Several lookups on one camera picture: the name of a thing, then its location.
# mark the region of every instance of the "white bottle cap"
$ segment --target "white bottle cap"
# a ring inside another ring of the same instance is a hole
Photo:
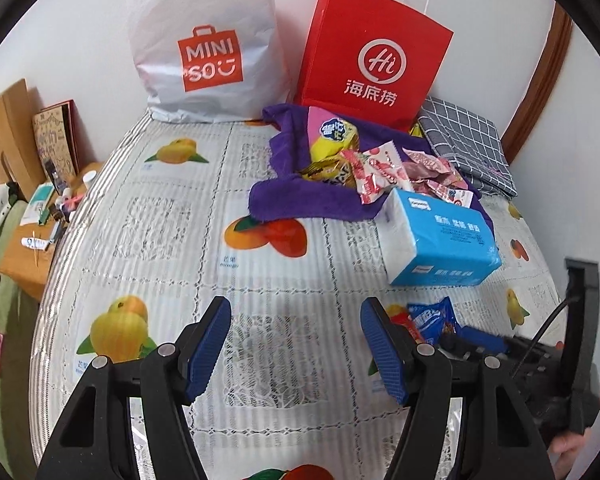
[[[95,170],[91,170],[91,171],[87,171],[87,173],[84,174],[82,181],[84,182],[84,186],[87,189],[91,189],[91,185],[93,184],[93,181],[96,178],[96,171]]]

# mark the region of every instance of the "toothpick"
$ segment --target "toothpick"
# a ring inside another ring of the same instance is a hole
[[[36,231],[33,230],[31,232],[31,236],[32,239],[31,241],[33,242],[33,259],[36,262],[36,267],[38,266],[38,248],[36,247]]]

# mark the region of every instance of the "blue tissue package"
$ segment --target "blue tissue package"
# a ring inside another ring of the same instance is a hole
[[[482,215],[437,198],[393,189],[376,227],[391,285],[478,285],[501,265]]]
[[[444,331],[460,332],[461,327],[456,321],[454,307],[448,296],[443,298],[439,303],[430,305],[408,303],[407,310],[416,328],[430,345],[437,344],[440,335]]]

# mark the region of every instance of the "green blanket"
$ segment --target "green blanket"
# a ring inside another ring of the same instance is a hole
[[[16,202],[0,229],[0,260],[26,206]],[[14,480],[31,480],[36,464],[29,435],[29,361],[39,305],[11,278],[1,278],[0,462]]]

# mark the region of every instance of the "yellow snack package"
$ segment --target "yellow snack package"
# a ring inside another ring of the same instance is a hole
[[[351,164],[339,153],[318,162],[312,162],[299,173],[306,180],[316,180],[356,189],[356,179],[353,177]]]
[[[409,130],[409,135],[411,137],[420,137],[421,139],[424,139],[422,126],[420,126],[420,123],[418,121],[415,121],[415,123],[411,127],[411,130]]]
[[[349,121],[315,106],[309,107],[307,136],[312,162],[344,149],[358,150],[358,129]]]

